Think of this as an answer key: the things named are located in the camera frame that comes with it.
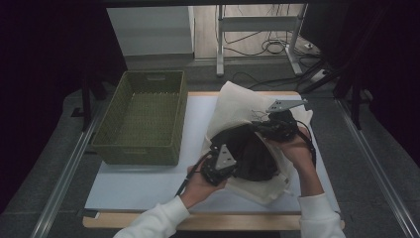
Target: white sleeve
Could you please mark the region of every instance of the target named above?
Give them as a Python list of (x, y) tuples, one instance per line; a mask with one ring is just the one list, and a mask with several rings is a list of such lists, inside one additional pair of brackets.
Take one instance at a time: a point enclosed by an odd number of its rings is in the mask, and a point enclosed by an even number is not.
[(130, 226), (120, 230), (114, 238), (166, 238), (176, 232), (176, 226), (189, 216), (179, 196), (167, 204), (142, 213)]
[(333, 210), (325, 193), (298, 197), (298, 200), (302, 211), (302, 238), (346, 237), (341, 228), (340, 215)]

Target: person's left hand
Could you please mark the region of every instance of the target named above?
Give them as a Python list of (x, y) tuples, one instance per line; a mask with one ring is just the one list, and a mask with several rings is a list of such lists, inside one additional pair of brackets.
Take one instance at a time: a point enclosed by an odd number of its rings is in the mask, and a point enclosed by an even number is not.
[[(189, 180), (185, 191), (179, 196), (186, 208), (205, 200), (211, 193), (216, 190), (222, 189), (226, 185), (226, 180), (222, 181), (219, 185), (214, 186), (206, 181), (203, 175), (199, 172), (202, 164), (198, 167), (192, 178)], [(193, 166), (188, 167), (187, 172), (192, 170)]]

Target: dark background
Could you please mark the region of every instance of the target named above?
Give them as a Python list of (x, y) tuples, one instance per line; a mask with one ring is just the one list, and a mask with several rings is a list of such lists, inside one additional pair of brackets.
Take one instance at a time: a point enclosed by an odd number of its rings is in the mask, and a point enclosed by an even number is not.
[[(363, 51), (357, 80), (372, 94), (369, 107), (376, 119), (420, 166), (420, 106), (415, 97), (420, 1), (378, 2), (389, 3), (388, 9)], [(373, 1), (309, 5), (300, 34), (320, 48), (330, 66), (340, 68), (353, 57), (375, 6)]]
[(83, 77), (116, 84), (126, 70), (105, 8), (2, 4), (1, 211), (48, 142), (65, 96)]

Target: metal rail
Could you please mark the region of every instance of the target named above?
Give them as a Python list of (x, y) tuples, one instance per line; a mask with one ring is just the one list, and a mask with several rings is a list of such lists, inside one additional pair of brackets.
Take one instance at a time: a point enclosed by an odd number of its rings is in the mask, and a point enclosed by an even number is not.
[(41, 238), (48, 236), (55, 217), (58, 213), (59, 207), (64, 200), (65, 194), (67, 193), (68, 187), (71, 183), (71, 180), (73, 179), (74, 173), (77, 170), (80, 159), (83, 156), (87, 144), (89, 143), (90, 136), (92, 135), (96, 124), (99, 121), (99, 115), (102, 113), (103, 108), (105, 108), (104, 104), (104, 102), (98, 102), (97, 106), (93, 108), (93, 118), (86, 130), (81, 133), (77, 145), (71, 153), (71, 156), (65, 165), (46, 206), (44, 207), (43, 213), (38, 219), (37, 225), (31, 234), (31, 238)]
[(388, 202), (392, 212), (395, 215), (398, 223), (406, 237), (420, 238), (419, 230), (413, 222), (410, 212), (406, 208), (404, 201), (401, 199), (398, 192), (393, 187), (388, 176), (382, 168), (379, 160), (374, 154), (373, 150), (368, 144), (367, 139), (364, 136), (363, 131), (357, 129), (352, 119), (349, 117), (350, 110), (347, 106), (345, 99), (337, 100), (339, 108), (346, 120), (347, 126), (349, 127), (352, 136), (355, 138), (356, 143), (364, 154), (365, 159), (369, 165), (374, 178), (376, 179), (379, 188), (381, 189), (386, 201)]

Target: hand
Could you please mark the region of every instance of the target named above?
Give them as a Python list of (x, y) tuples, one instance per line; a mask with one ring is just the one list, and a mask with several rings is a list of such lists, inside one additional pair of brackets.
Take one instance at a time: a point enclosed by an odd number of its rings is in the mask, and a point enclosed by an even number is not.
[[(298, 127), (299, 130), (309, 138), (309, 132), (306, 128)], [(312, 163), (312, 155), (309, 151), (305, 141), (300, 136), (295, 136), (290, 142), (276, 142), (273, 140), (267, 140), (272, 145), (278, 146), (284, 153), (284, 155), (293, 163), (297, 168), (303, 164)]]
[[(306, 128), (299, 127), (299, 130), (309, 138), (309, 132)], [(312, 163), (312, 154), (300, 136), (295, 136), (290, 142), (267, 141), (272, 145), (279, 146), (284, 155), (293, 163), (299, 174), (301, 196), (313, 196), (324, 193), (315, 166)]]
[[(226, 180), (222, 181), (218, 186), (214, 186), (206, 181), (203, 175), (199, 172), (201, 165), (198, 167), (196, 173), (189, 180), (185, 191), (179, 196), (186, 208), (207, 199), (207, 197), (216, 190), (222, 189), (226, 185)], [(187, 172), (191, 172), (193, 167), (188, 167)]]

